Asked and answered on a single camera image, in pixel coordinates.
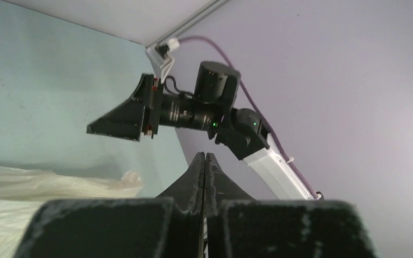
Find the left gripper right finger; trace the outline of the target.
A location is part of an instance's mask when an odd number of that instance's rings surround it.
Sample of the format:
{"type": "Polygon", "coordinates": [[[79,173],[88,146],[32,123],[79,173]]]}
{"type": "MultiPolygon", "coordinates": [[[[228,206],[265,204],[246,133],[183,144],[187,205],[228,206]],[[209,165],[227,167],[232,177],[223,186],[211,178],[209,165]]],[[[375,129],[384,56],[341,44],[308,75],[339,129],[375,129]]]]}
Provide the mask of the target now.
{"type": "Polygon", "coordinates": [[[338,200],[255,200],[206,155],[210,257],[376,257],[355,208],[338,200]]]}

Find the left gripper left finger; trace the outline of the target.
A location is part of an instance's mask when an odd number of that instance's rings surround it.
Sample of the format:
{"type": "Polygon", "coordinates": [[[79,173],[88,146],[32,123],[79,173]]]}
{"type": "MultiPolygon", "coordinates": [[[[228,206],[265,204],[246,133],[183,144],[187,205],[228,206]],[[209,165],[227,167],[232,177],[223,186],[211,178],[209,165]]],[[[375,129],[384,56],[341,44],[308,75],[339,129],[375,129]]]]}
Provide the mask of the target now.
{"type": "Polygon", "coordinates": [[[15,257],[203,257],[205,154],[154,198],[57,199],[32,217],[15,257]]]}

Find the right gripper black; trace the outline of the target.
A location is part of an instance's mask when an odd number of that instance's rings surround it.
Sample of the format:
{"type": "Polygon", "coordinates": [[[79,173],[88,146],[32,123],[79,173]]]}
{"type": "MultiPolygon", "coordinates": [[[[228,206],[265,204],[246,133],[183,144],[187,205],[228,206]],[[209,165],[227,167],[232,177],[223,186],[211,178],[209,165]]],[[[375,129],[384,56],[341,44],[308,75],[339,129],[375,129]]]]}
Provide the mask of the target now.
{"type": "Polygon", "coordinates": [[[142,74],[131,99],[88,124],[86,133],[138,142],[143,127],[144,135],[153,138],[158,133],[163,89],[159,78],[142,74]]]}

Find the right corner metal profile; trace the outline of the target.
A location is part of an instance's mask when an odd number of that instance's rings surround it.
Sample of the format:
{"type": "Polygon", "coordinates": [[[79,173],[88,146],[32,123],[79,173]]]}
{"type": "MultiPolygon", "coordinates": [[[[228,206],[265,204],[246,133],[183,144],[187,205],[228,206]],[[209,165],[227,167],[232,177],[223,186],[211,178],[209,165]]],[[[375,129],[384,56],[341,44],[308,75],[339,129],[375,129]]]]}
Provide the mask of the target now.
{"type": "Polygon", "coordinates": [[[201,22],[203,19],[214,13],[215,11],[219,10],[225,4],[227,4],[230,0],[211,0],[208,1],[205,5],[203,5],[200,9],[195,11],[189,17],[181,21],[177,24],[174,28],[170,29],[168,32],[157,38],[156,40],[152,41],[151,43],[147,44],[146,46],[150,46],[156,43],[164,42],[170,38],[176,38],[182,35],[184,32],[188,31],[190,28],[201,22]]]}

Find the translucent yellowish trash bag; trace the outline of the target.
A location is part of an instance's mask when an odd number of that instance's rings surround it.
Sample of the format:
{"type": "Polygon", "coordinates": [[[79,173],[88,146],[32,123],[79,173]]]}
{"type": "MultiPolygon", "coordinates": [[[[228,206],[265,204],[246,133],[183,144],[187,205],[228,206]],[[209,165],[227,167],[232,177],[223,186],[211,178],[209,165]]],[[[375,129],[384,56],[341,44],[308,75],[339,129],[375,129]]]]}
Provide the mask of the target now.
{"type": "Polygon", "coordinates": [[[72,198],[131,198],[143,186],[135,171],[128,171],[116,180],[0,167],[0,257],[13,257],[29,221],[44,202],[72,198]]]}

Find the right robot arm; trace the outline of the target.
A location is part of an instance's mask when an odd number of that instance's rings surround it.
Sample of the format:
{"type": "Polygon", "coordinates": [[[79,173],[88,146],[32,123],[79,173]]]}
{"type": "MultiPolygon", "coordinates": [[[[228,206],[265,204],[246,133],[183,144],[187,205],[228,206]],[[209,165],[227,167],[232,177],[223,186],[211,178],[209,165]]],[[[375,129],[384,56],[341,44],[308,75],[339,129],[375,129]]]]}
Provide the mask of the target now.
{"type": "Polygon", "coordinates": [[[234,107],[240,79],[240,72],[231,67],[203,61],[194,92],[167,94],[164,80],[142,74],[131,96],[88,124],[86,132],[139,141],[143,135],[154,137],[160,126],[205,131],[252,168],[277,198],[322,199],[297,174],[292,160],[276,151],[262,116],[234,107]]]}

